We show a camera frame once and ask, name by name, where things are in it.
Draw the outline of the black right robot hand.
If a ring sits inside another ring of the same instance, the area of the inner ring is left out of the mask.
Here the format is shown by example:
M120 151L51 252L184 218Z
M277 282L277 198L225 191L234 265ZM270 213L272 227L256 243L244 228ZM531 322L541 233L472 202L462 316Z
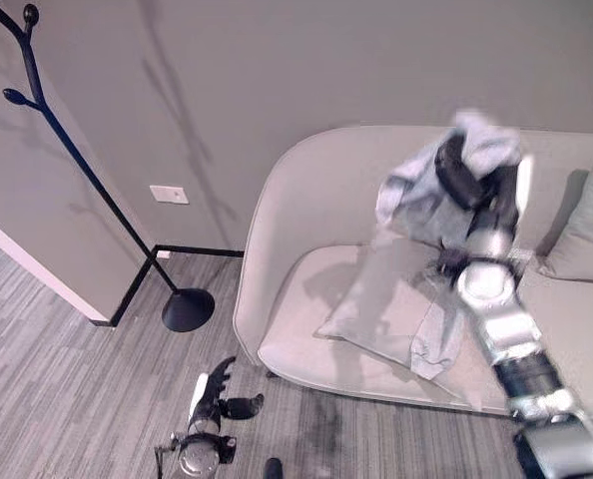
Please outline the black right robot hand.
M455 134L438 148L434 166L439 183L462 210L473 212L468 236L491 230L514 239L520 216L519 166L500 166L477 180L464 163L464 144L465 136Z

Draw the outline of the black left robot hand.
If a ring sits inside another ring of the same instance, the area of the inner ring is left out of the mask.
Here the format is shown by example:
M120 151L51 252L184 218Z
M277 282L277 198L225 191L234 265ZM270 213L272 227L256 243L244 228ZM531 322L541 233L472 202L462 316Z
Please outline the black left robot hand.
M191 401L190 424L199 420L212 420L219 423L222 418L248 420L261 412L265 404L265 396L262 393L251 398L224 399L221 397L231 378L228 369L235 361L234 356L227 357L213 369L205 381L197 382L197 386L202 385L203 388L200 390L199 398Z

